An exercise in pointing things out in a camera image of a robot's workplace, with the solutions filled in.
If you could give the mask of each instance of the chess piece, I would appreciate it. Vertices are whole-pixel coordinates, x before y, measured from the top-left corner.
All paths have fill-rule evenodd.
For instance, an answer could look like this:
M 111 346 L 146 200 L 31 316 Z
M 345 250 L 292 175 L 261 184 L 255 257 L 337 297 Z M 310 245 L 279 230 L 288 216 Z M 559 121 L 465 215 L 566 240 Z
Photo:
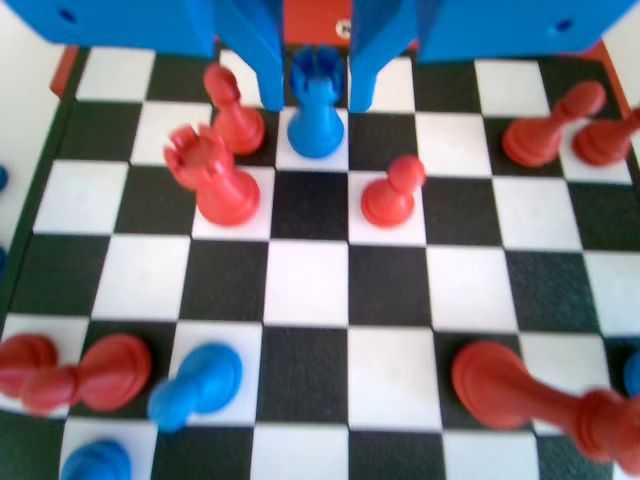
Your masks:
M 293 57 L 291 90 L 300 108 L 289 121 L 293 149 L 308 158 L 326 157 L 344 136 L 344 125 L 333 105 L 344 90 L 344 60 L 331 47 L 300 49 Z
M 513 429 L 540 419 L 563 430 L 592 461 L 615 460 L 627 473 L 640 474 L 640 400 L 612 390 L 582 397 L 554 390 L 535 380 L 507 347 L 488 341 L 458 353 L 453 385 L 464 406 L 489 427 Z
M 41 368 L 53 367 L 58 353 L 41 335 L 16 335 L 0 344 L 0 393 L 18 398 L 24 382 Z
M 631 136 L 640 130 L 640 107 L 624 120 L 600 120 L 587 125 L 573 139 L 573 151 L 590 165 L 603 167 L 629 156 Z
M 565 126 L 593 115 L 605 102 L 600 83 L 580 82 L 556 103 L 550 117 L 514 121 L 502 137 L 502 148 L 519 165 L 541 167 L 558 156 Z
M 115 442 L 89 443 L 69 455 L 60 480 L 131 480 L 131 460 Z
M 162 432 L 182 428 L 194 413 L 214 413 L 238 392 L 242 363 L 238 354 L 221 344 L 193 350 L 175 379 L 158 385 L 149 400 L 148 414 Z
M 260 148 L 264 142 L 264 120 L 256 109 L 240 105 L 240 90 L 233 73 L 215 63 L 204 74 L 204 87 L 211 103 L 218 107 L 213 130 L 229 150 L 246 155 Z
M 110 335 L 93 345 L 77 367 L 45 368 L 31 375 L 20 392 L 25 408 L 47 415 L 79 401 L 99 412 L 131 401 L 151 374 L 151 354 L 137 337 Z
M 387 178 L 375 180 L 362 194 L 364 217 L 379 227 L 394 227 L 413 212 L 413 192 L 424 185 L 427 174 L 422 162 L 412 155 L 393 161 Z
M 171 134 L 175 149 L 165 148 L 164 157 L 175 179 L 195 190 L 196 204 L 212 223 L 235 226 L 246 222 L 260 204 L 260 189 L 246 172 L 234 166 L 233 156 L 209 127 L 191 126 Z

